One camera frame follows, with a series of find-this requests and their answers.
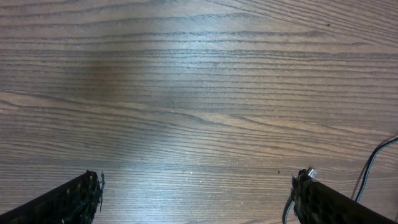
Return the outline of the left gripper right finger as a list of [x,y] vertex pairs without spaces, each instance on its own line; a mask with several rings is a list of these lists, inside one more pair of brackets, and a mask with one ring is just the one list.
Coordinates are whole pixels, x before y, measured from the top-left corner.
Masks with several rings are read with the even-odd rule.
[[290,199],[301,224],[395,224],[300,170],[292,178]]

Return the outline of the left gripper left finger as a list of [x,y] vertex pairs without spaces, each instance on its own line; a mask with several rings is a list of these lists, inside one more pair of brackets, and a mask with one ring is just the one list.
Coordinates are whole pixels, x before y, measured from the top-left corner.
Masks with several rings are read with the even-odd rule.
[[86,171],[1,215],[2,224],[92,224],[103,202],[104,174]]

